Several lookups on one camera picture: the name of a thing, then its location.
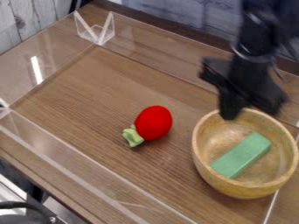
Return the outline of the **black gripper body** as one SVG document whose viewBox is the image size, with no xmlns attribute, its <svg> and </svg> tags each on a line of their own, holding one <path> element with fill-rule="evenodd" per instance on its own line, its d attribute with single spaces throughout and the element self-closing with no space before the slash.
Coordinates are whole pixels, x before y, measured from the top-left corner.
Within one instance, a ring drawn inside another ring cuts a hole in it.
<svg viewBox="0 0 299 224">
<path fill-rule="evenodd" d="M 246 107 L 254 107 L 256 98 L 276 99 L 286 96 L 269 75 L 266 63 L 252 63 L 238 57 L 232 61 L 204 57 L 201 65 L 198 77 L 218 90 L 218 105 L 221 90 L 238 93 L 246 99 Z"/>
</svg>

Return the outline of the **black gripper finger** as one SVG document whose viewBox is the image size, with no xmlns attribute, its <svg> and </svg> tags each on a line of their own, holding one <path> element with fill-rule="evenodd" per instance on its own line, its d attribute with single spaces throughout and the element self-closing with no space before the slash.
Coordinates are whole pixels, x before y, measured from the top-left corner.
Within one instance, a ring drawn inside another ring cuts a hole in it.
<svg viewBox="0 0 299 224">
<path fill-rule="evenodd" d="M 218 114 L 224 120 L 233 120 L 241 109 L 248 105 L 246 99 L 236 92 L 218 92 Z"/>
<path fill-rule="evenodd" d="M 286 96 L 281 96 L 278 98 L 256 98 L 253 100 L 253 106 L 258 108 L 264 113 L 269 114 L 270 116 L 277 116 L 281 112 L 282 106 L 289 102 Z"/>
</svg>

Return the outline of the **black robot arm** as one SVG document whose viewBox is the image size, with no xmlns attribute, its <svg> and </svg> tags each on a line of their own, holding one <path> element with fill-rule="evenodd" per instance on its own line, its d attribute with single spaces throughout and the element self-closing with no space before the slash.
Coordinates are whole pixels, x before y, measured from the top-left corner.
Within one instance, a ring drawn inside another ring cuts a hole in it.
<svg viewBox="0 0 299 224">
<path fill-rule="evenodd" d="M 297 55 L 290 40 L 299 38 L 299 0 L 242 0 L 241 17 L 232 60 L 205 57 L 198 72 L 218 91 L 218 114 L 225 120 L 236 119 L 250 106 L 273 116 L 288 102 L 269 68 L 280 47 Z"/>
</svg>

